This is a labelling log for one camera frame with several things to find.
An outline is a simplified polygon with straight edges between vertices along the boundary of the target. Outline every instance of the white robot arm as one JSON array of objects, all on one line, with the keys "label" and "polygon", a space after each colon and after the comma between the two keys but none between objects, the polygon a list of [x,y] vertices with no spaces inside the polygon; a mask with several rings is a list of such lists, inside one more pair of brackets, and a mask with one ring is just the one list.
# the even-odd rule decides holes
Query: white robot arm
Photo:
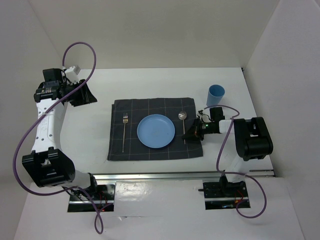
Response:
[{"label": "white robot arm", "polygon": [[[65,71],[58,68],[43,70],[45,82],[40,84],[34,94],[38,118],[83,82],[78,79],[79,71],[77,66]],[[38,187],[78,186],[89,192],[94,191],[96,187],[94,177],[90,173],[77,171],[72,160],[62,152],[60,144],[60,133],[68,104],[77,107],[94,102],[97,102],[97,99],[85,84],[67,101],[59,103],[47,113],[37,126],[31,154],[22,157],[22,165]]]}]

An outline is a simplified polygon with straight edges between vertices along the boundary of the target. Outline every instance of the blue plate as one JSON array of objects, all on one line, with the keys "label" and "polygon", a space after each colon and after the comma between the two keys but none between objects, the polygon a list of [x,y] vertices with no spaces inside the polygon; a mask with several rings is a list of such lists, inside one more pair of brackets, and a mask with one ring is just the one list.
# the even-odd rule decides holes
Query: blue plate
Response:
[{"label": "blue plate", "polygon": [[171,143],[175,132],[173,122],[160,114],[146,116],[141,120],[137,128],[139,140],[153,149],[162,148]]}]

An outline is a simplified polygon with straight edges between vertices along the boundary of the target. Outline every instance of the corner wall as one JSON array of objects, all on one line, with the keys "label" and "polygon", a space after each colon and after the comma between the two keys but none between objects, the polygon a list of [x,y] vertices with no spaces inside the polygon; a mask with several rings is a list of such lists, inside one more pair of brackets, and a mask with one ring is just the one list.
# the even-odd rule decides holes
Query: corner wall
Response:
[{"label": "corner wall", "polygon": [[319,238],[320,7],[281,0],[244,71],[306,240]]},{"label": "corner wall", "polygon": [[[0,32],[0,238],[12,240],[27,197],[14,179],[12,157],[37,119],[33,94],[43,81],[42,70],[60,67],[61,60],[27,0],[1,1]],[[21,158],[30,153],[31,135],[18,156],[19,173],[27,185],[31,181]]]}]

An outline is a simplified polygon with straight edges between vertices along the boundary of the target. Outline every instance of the white wall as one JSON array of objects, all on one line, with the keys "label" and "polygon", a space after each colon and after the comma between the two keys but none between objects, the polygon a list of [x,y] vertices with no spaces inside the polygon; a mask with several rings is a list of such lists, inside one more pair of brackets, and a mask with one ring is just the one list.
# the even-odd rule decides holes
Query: white wall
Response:
[{"label": "white wall", "polygon": [[320,7],[314,0],[280,1],[244,73],[305,239],[319,239]]},{"label": "white wall", "polygon": [[[43,81],[42,70],[59,67],[61,60],[27,0],[0,1],[0,233],[14,238],[27,193],[16,183],[12,171],[14,150],[24,132],[37,119],[33,94]],[[19,172],[34,138],[22,146]]]},{"label": "white wall", "polygon": [[[62,57],[97,67],[244,67],[279,0],[29,0]],[[68,55],[82,68],[92,55]]]}]

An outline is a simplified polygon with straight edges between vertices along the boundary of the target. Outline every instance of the dark gray placemat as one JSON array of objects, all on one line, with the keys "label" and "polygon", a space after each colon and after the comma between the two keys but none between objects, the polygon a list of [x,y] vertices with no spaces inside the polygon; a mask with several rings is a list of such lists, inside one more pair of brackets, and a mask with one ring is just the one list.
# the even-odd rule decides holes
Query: dark gray placemat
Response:
[{"label": "dark gray placemat", "polygon": [[[180,111],[186,111],[184,121],[187,131],[196,118],[196,107],[193,98],[152,98],[115,100],[112,105],[109,161],[140,161],[140,160],[175,160],[202,157],[201,141],[187,141],[184,144],[183,123],[178,118]],[[124,113],[128,114],[129,122],[125,128],[124,152],[122,153]],[[175,136],[172,142],[162,148],[149,148],[138,139],[139,122],[148,115],[161,114],[167,116],[174,124]]]}]

